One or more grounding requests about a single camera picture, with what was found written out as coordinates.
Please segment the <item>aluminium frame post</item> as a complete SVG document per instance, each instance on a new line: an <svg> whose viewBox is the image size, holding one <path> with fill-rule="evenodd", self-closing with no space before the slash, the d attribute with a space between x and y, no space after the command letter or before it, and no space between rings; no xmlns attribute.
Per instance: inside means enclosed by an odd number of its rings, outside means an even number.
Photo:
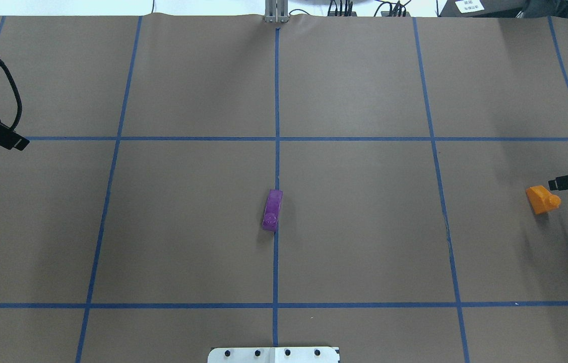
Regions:
<svg viewBox="0 0 568 363"><path fill-rule="evenodd" d="M288 0L265 0L265 22L288 23L290 20L288 5Z"/></svg>

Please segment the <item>white metal base plate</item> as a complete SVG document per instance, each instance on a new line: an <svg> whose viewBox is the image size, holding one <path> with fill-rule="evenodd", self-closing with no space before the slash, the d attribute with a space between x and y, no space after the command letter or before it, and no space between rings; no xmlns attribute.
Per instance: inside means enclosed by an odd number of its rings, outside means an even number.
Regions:
<svg viewBox="0 0 568 363"><path fill-rule="evenodd" d="M338 347L219 347L212 349L207 362L341 362Z"/></svg>

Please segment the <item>purple trapezoid block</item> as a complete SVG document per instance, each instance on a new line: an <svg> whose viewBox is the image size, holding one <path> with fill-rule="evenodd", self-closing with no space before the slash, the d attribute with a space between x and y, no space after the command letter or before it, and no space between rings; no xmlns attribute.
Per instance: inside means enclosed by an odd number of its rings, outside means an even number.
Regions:
<svg viewBox="0 0 568 363"><path fill-rule="evenodd" d="M276 232L281 216L283 192L279 189L270 189L266 198L265 211L262 218L262 229Z"/></svg>

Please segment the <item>black box with label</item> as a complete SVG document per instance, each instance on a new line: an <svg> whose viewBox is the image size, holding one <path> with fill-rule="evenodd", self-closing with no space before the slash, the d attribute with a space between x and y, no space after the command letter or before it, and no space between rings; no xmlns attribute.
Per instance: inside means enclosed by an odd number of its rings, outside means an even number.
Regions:
<svg viewBox="0 0 568 363"><path fill-rule="evenodd" d="M516 18L528 1L447 1L439 18Z"/></svg>

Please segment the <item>orange trapezoid block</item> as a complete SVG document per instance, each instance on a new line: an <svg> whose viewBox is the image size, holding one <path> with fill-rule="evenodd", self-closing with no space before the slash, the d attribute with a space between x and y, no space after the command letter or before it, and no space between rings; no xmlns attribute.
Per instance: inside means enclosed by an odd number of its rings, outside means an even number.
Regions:
<svg viewBox="0 0 568 363"><path fill-rule="evenodd" d="M561 199L542 185L525 190L526 196L535 215L546 214L560 208Z"/></svg>

